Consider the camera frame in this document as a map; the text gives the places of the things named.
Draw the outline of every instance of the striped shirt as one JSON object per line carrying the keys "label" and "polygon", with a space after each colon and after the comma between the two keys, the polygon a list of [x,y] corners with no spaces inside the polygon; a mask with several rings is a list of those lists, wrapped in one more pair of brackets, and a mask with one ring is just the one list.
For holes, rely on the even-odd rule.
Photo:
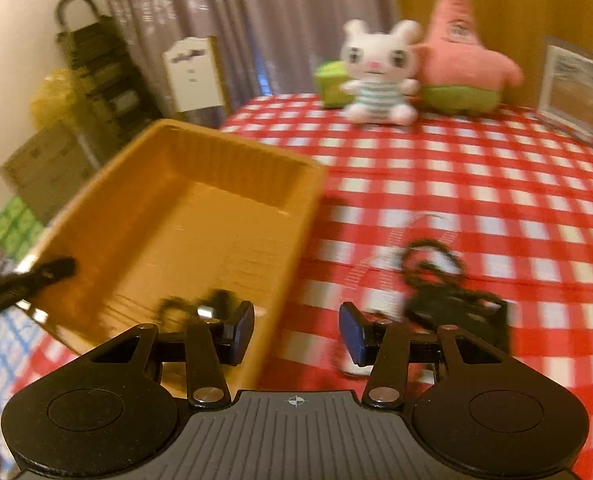
{"label": "striped shirt", "polygon": [[390,108],[405,100],[398,83],[363,81],[355,102],[368,107],[375,118],[387,119]]}

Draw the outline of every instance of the cardboard box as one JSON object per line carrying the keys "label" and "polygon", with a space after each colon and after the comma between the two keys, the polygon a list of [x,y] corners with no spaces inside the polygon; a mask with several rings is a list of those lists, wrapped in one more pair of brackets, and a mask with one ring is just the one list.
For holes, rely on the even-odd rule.
{"label": "cardboard box", "polygon": [[95,169],[75,134],[56,123],[21,146],[0,173],[38,221],[47,225]]}

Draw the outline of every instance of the red checkered tablecloth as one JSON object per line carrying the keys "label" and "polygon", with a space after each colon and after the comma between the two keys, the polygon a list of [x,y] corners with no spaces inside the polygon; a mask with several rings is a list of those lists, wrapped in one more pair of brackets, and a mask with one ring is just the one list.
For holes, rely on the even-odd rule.
{"label": "red checkered tablecloth", "polygon": [[[528,109],[481,119],[422,114],[409,128],[355,126],[311,94],[260,97],[225,132],[310,155],[329,177],[289,295],[267,389],[362,390],[337,370],[337,310],[350,270],[375,256],[358,306],[388,300],[392,230],[416,212],[419,236],[458,235],[470,288],[512,302],[512,353],[584,403],[590,436],[575,466],[593,479],[593,150],[544,126]],[[406,294],[394,280],[401,301]]]}

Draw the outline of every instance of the orange tray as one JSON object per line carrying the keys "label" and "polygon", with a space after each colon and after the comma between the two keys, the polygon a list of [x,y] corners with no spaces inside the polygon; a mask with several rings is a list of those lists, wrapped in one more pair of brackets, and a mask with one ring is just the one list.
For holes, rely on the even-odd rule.
{"label": "orange tray", "polygon": [[[38,248],[78,262],[33,301],[77,353],[154,322],[161,300],[214,288],[252,301],[256,327],[233,394],[254,387],[323,186],[323,166],[232,134],[161,120],[105,167]],[[184,394],[179,366],[163,383]]]}

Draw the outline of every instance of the framed picture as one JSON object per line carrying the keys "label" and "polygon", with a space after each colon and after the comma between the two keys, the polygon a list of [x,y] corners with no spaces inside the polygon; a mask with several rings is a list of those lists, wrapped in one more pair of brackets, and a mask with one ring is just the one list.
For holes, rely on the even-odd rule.
{"label": "framed picture", "polygon": [[539,116],[593,146],[593,53],[547,38]]}
{"label": "framed picture", "polygon": [[216,38],[185,38],[163,53],[177,112],[222,106],[230,115]]}

